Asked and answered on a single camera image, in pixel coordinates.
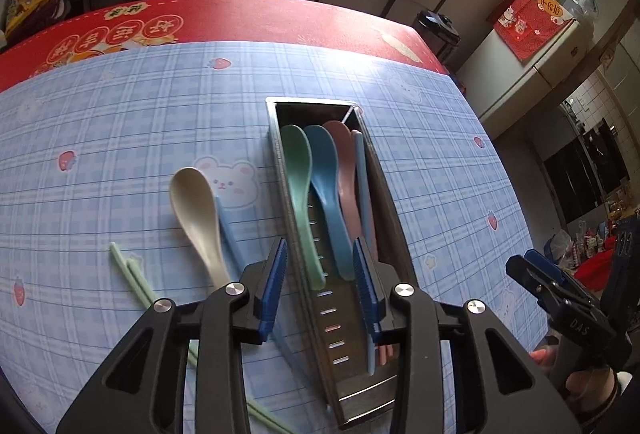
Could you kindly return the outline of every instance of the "red gift bag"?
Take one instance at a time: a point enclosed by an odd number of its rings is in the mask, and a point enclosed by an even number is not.
[[[514,0],[494,24],[520,61],[544,46],[573,17],[556,0]]]

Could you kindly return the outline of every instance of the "plastic bag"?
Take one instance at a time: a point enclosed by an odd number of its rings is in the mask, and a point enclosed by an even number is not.
[[[562,229],[556,233],[551,239],[550,245],[554,261],[558,262],[567,252],[571,251],[572,244],[571,236],[565,230]]]

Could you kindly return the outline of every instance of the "bear cartoon print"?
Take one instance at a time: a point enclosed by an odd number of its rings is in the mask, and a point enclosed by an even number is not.
[[[24,125],[36,121],[40,107],[42,107],[40,98],[29,97],[23,100],[18,107],[18,123]]]
[[[389,85],[391,85],[391,87],[396,92],[404,96],[409,101],[420,103],[420,101],[422,100],[420,90],[416,86],[407,84],[402,80],[402,78],[399,78],[398,76],[389,78]]]
[[[47,432],[53,432],[56,425],[56,414],[50,406],[50,397],[46,396],[38,383],[34,380],[20,382],[15,390],[30,413],[33,414],[34,419]]]
[[[247,161],[225,165],[214,157],[198,159],[194,166],[204,173],[223,207],[240,210],[258,198],[255,167]]]
[[[503,291],[500,307],[496,309],[495,315],[502,321],[505,326],[511,325],[513,314],[516,310],[516,295],[513,291]]]

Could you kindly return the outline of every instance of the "blue plaid tablecloth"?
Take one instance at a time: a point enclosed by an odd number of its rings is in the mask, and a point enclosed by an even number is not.
[[[178,168],[208,169],[247,262],[284,233],[265,98],[352,100],[362,108],[420,287],[444,302],[487,302],[531,349],[546,330],[504,262],[531,247],[507,174],[450,78],[353,52],[256,42],[121,52],[48,72],[0,94],[0,366],[53,433],[82,385],[141,315],[108,254],[140,259],[178,304],[211,290],[172,214]],[[287,276],[278,324],[313,371]],[[454,423],[444,355],[446,425]],[[244,348],[247,394],[301,434],[337,431],[276,345]],[[185,432],[193,431],[194,372]],[[384,432],[388,415],[356,428]],[[267,432],[252,421],[254,432]]]

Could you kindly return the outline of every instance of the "human hand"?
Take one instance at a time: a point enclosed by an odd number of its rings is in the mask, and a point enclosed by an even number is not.
[[[531,353],[533,361],[546,374],[556,361],[558,346],[545,346]],[[571,374],[564,384],[569,391],[566,403],[574,414],[590,412],[604,404],[614,391],[616,375],[610,367],[579,370]]]

